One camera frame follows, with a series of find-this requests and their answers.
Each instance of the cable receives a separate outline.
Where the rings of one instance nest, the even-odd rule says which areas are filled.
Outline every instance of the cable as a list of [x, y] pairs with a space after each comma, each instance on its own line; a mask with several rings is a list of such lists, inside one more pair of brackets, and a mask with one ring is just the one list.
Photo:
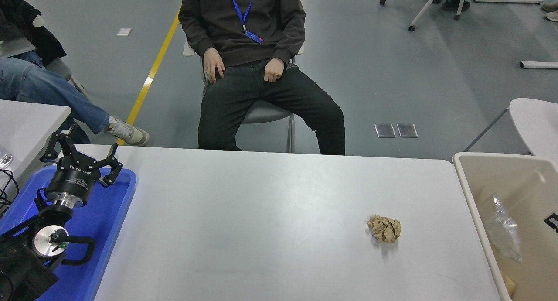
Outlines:
[[8, 182], [6, 182], [4, 187], [0, 189], [0, 210], [2, 210], [2, 212], [0, 212], [0, 217], [2, 217], [4, 216], [4, 213], [6, 213], [6, 210], [8, 210], [8, 208], [12, 205], [12, 202], [8, 199], [8, 194], [6, 193], [8, 185], [10, 182], [14, 182], [14, 185], [16, 186], [16, 196], [20, 193], [20, 186], [14, 178], [14, 172], [4, 169], [0, 169], [0, 171], [8, 176]]

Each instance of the beige bin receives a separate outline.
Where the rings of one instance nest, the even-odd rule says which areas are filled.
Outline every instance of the beige bin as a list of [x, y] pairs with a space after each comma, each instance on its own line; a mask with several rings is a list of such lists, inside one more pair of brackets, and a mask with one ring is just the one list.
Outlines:
[[[558, 233], [544, 222], [558, 214], [556, 164], [536, 156], [490, 153], [458, 153], [453, 163], [501, 299], [558, 300]], [[488, 241], [477, 204], [494, 192], [518, 224], [522, 263], [500, 258]], [[512, 299], [500, 271], [516, 284]]]

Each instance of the brown sweatshirt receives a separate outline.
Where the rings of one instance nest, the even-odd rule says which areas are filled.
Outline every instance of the brown sweatshirt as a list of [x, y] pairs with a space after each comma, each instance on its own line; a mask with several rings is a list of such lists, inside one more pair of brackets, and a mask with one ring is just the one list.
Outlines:
[[[250, 0], [236, 2], [244, 15]], [[303, 45], [305, 16], [300, 0], [252, 0], [245, 25], [262, 43], [244, 34], [232, 0], [182, 0], [178, 17], [196, 53], [214, 47], [227, 67], [268, 58], [287, 64]]]

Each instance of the black jacket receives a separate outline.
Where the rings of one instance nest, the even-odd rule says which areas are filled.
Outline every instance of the black jacket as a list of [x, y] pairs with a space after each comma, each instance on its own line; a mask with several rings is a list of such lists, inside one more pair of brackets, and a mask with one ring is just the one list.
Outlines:
[[[236, 1], [245, 13], [250, 0]], [[182, 0], [179, 21], [198, 55], [215, 47], [225, 66], [234, 66], [267, 58], [288, 63], [303, 45], [305, 16], [300, 0], [252, 0], [246, 29], [261, 44], [245, 36], [232, 0]]]
[[66, 52], [58, 39], [45, 27], [34, 27], [40, 11], [25, 0], [0, 0], [0, 41], [26, 37], [35, 47], [44, 65]]

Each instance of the blue jeans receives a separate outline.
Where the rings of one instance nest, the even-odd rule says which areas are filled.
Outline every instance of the blue jeans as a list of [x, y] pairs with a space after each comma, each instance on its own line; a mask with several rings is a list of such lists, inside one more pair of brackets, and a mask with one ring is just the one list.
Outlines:
[[208, 150], [239, 150], [235, 136], [258, 99], [300, 116], [316, 132], [322, 154], [345, 154], [343, 112], [335, 101], [293, 64], [276, 82], [264, 82], [269, 60], [227, 67], [225, 78], [205, 85], [198, 145]]
[[[34, 51], [0, 58], [0, 99], [70, 107], [70, 116], [58, 130], [67, 130], [76, 119], [99, 134], [109, 120], [109, 114], [87, 100], [72, 84], [46, 70]], [[90, 143], [81, 128], [74, 134], [74, 142]]]

